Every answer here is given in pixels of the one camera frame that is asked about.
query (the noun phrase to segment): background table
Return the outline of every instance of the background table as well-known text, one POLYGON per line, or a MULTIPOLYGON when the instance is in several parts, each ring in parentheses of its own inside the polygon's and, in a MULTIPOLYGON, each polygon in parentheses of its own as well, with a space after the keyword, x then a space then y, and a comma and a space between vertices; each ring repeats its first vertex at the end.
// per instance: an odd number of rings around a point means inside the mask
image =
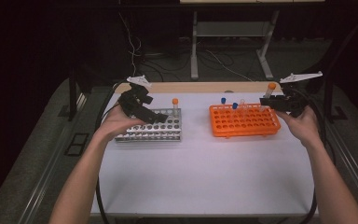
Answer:
MULTIPOLYGON (((100 172, 105 212, 117 217, 263 217, 308 213, 313 193, 309 158, 283 121, 278 133, 270 136, 212 135, 209 105, 219 104, 221 97, 226 97, 228 104, 240 99, 257 103, 267 85, 155 83, 150 93, 154 101, 148 107, 171 108, 172 98, 177 97, 182 109, 183 140, 112 141, 100 172), (223 93, 227 90, 234 93, 223 93)), ((107 108, 118 96, 114 94, 107 108)), ((91 213, 99 213, 96 202, 91 213)))

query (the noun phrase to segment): orange-capped test tube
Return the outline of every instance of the orange-capped test tube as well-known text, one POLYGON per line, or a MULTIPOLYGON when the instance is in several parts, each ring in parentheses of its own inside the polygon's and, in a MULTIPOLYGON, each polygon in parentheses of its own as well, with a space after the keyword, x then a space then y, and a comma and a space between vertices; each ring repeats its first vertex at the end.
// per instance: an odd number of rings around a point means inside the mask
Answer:
POLYGON ((264 95, 264 98, 269 98, 276 87, 277 87, 277 84, 275 84, 274 82, 270 82, 268 84, 267 91, 266 91, 266 94, 264 95))
POLYGON ((177 117, 178 117, 178 114, 179 114, 179 112, 178 112, 179 100, 178 100, 177 98, 173 98, 173 99, 172 99, 172 104, 173 104, 173 116, 174 116, 175 118, 177 118, 177 117))

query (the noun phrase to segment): person's right hand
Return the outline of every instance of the person's right hand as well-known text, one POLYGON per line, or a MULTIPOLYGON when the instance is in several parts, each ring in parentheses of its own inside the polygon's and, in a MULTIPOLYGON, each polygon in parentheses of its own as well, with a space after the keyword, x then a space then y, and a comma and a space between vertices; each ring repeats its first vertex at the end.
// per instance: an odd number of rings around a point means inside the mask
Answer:
POLYGON ((290 115, 275 111, 276 114, 283 119, 290 132, 301 141, 303 146, 308 145, 316 140, 320 140, 318 132, 318 120, 313 110, 307 105, 304 108, 303 113, 297 118, 293 118, 290 115))

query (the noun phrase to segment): floor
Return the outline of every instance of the floor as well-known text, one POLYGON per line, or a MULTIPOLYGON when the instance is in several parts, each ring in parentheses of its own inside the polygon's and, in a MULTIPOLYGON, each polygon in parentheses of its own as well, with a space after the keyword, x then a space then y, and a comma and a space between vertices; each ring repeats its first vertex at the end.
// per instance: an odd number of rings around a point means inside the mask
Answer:
MULTIPOLYGON (((209 81, 264 81, 266 80, 255 55, 262 45, 260 39, 200 39, 199 82, 209 81)), ((329 40, 312 39, 272 41, 267 60, 275 81, 302 71, 317 63, 330 45, 329 40)), ((189 39, 180 39, 178 53, 167 55, 158 49, 146 49, 144 57, 134 56, 140 62, 136 73, 145 75, 151 82, 188 82, 190 78, 189 39)), ((47 223, 60 186, 69 175, 78 157, 64 157, 68 141, 74 133, 92 133, 98 109, 107 93, 106 87, 94 88, 86 98, 78 100, 79 112, 68 121, 62 115, 68 105, 67 80, 51 96, 50 102, 16 164, 0 190, 0 223, 47 223)), ((313 96, 323 104, 323 91, 313 96)), ((333 106, 343 109, 348 119, 336 120, 332 132, 337 131, 345 148, 358 165, 358 110, 345 93, 335 87, 333 106)), ((348 169, 345 160, 337 154, 337 168, 350 186, 358 201, 358 176, 348 169)), ((299 223, 303 217, 192 217, 192 218, 119 218, 117 223, 172 223, 172 224, 237 224, 237 223, 299 223)), ((89 223, 103 223, 100 217, 91 217, 89 223)), ((310 223, 320 223, 315 217, 310 223)))

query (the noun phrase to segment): person's right arm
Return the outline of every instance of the person's right arm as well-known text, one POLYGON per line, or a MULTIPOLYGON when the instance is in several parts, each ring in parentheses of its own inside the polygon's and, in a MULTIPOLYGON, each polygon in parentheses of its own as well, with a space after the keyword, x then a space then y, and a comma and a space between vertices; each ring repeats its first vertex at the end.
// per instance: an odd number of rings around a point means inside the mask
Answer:
POLYGON ((306 106, 298 118, 276 113, 308 151, 322 223, 357 224, 358 204, 324 148, 313 110, 306 106))

